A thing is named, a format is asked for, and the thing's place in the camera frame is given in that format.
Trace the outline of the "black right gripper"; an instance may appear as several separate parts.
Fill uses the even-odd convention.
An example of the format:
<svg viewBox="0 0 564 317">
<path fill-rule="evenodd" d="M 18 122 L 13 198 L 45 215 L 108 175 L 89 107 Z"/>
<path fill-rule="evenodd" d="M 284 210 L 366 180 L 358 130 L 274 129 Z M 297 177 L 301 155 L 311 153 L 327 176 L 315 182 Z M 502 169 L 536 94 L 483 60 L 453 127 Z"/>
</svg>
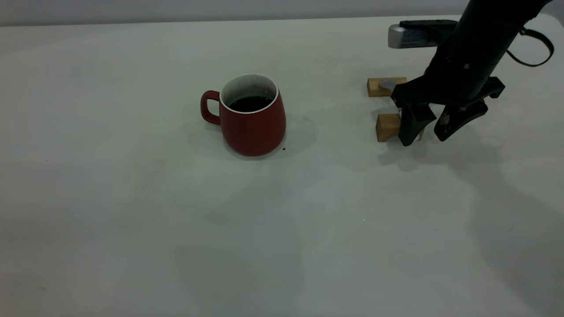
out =
<svg viewBox="0 0 564 317">
<path fill-rule="evenodd" d="M 441 142 L 483 116 L 488 107 L 482 99 L 499 98 L 505 90 L 499 78 L 488 75 L 493 68 L 481 64 L 473 66 L 452 52 L 451 42 L 440 44 L 424 74 L 396 85 L 391 94 L 396 106 L 401 107 L 398 134 L 401 144 L 410 146 L 425 127 L 436 120 L 430 103 L 445 105 L 434 127 Z"/>
</svg>

